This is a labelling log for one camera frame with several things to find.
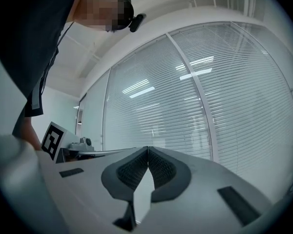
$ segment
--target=cable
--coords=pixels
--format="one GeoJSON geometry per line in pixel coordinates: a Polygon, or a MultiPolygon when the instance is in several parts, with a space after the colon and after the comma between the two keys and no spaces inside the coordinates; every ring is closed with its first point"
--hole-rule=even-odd
{"type": "Polygon", "coordinates": [[[44,75],[44,73],[43,73],[44,78],[43,78],[43,87],[42,87],[41,94],[44,92],[44,87],[45,87],[45,83],[46,83],[46,81],[47,81],[47,76],[48,76],[48,73],[49,73],[49,69],[51,68],[51,63],[53,63],[53,61],[54,61],[54,59],[55,59],[55,55],[56,55],[56,52],[57,52],[57,48],[58,48],[58,46],[60,45],[60,43],[61,43],[63,37],[64,37],[65,34],[66,34],[66,32],[67,32],[67,31],[70,29],[70,27],[73,25],[73,23],[74,23],[74,22],[72,22],[72,23],[69,25],[69,27],[65,30],[64,34],[61,36],[61,38],[60,38],[60,40],[58,41],[58,44],[57,44],[57,46],[56,46],[56,48],[55,48],[55,51],[54,51],[54,53],[53,53],[53,55],[52,55],[52,58],[51,58],[50,62],[48,63],[47,68],[46,68],[45,71],[44,71],[44,72],[46,72],[46,74],[44,75]]]}

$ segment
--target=person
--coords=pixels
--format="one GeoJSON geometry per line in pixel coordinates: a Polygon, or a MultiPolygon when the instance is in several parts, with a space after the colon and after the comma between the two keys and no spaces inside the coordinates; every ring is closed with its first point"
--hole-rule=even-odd
{"type": "Polygon", "coordinates": [[[9,16],[1,12],[0,21],[13,30],[7,30],[7,34],[0,29],[0,60],[27,98],[13,135],[40,150],[31,117],[43,114],[42,92],[65,23],[115,32],[129,26],[134,11],[131,0],[5,1],[10,5],[9,16]]]}

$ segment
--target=white ceiling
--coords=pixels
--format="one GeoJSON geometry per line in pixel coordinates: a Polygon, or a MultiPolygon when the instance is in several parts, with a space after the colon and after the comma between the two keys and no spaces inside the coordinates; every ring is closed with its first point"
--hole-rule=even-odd
{"type": "MultiPolygon", "coordinates": [[[[167,13],[194,7],[194,0],[131,0],[135,16],[145,13],[146,23],[167,13]]],[[[195,0],[197,6],[214,5],[213,0],[195,0]]],[[[216,0],[217,6],[226,7],[227,0],[216,0]]],[[[73,24],[59,45],[59,54],[51,68],[47,86],[79,97],[84,79],[96,63],[118,41],[130,33],[129,29],[116,33],[95,31],[73,24]]]]}

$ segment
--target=black t-shirt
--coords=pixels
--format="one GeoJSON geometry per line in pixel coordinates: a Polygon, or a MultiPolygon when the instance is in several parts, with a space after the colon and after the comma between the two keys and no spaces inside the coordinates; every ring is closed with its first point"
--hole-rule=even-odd
{"type": "Polygon", "coordinates": [[[41,100],[41,109],[37,110],[34,88],[37,84],[41,88],[42,77],[47,74],[46,68],[56,51],[73,2],[74,0],[1,0],[0,60],[28,99],[18,122],[24,117],[25,111],[26,116],[42,114],[41,100]]]}

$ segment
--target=man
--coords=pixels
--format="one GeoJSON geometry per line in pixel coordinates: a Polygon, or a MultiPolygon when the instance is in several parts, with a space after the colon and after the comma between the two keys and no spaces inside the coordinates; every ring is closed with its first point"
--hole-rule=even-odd
{"type": "Polygon", "coordinates": [[[0,28],[0,59],[27,98],[13,134],[40,150],[31,117],[43,114],[41,95],[65,23],[115,32],[131,23],[133,7],[130,0],[4,1],[8,13],[0,12],[0,21],[12,29],[0,28]]]}

